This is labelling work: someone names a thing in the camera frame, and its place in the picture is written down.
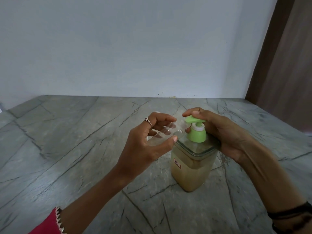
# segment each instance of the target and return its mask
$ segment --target white wall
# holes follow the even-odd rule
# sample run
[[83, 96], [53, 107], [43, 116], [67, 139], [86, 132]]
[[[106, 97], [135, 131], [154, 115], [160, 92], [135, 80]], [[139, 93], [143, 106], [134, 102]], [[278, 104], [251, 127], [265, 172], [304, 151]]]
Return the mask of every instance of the white wall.
[[239, 97], [276, 0], [0, 0], [0, 101]]

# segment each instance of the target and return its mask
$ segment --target red label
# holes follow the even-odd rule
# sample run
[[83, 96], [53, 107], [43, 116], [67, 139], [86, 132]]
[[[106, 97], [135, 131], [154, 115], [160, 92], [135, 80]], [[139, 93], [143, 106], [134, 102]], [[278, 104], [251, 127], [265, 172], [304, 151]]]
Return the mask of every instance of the red label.
[[181, 169], [181, 164], [179, 164], [175, 158], [174, 158], [174, 163]]

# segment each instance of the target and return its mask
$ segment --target right hand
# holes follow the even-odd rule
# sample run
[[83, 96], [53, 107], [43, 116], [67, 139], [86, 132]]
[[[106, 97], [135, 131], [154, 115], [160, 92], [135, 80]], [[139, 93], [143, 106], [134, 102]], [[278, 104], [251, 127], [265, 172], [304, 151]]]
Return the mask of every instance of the right hand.
[[220, 152], [236, 162], [244, 155], [246, 147], [258, 143], [245, 129], [227, 117], [199, 107], [189, 109], [182, 114], [184, 117], [190, 115], [206, 121], [204, 122], [206, 131], [221, 141]]

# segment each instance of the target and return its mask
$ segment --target ring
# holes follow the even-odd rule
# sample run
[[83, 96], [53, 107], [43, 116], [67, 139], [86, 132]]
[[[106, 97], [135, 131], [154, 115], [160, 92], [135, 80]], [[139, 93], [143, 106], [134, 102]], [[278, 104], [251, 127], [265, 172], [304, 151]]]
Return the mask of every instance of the ring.
[[148, 118], [145, 118], [145, 120], [144, 120], [144, 121], [147, 121], [148, 123], [150, 123], [151, 127], [153, 127], [152, 123], [149, 121], [149, 119], [148, 119]]

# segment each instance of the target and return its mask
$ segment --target green pump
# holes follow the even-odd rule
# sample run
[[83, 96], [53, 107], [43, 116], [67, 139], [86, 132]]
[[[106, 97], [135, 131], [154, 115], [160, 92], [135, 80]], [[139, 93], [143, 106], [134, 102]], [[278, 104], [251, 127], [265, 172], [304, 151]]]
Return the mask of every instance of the green pump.
[[188, 139], [196, 143], [202, 143], [206, 140], [206, 130], [203, 122], [205, 120], [194, 118], [193, 116], [188, 116], [185, 118], [186, 123], [193, 123], [191, 126], [191, 131], [188, 133]]

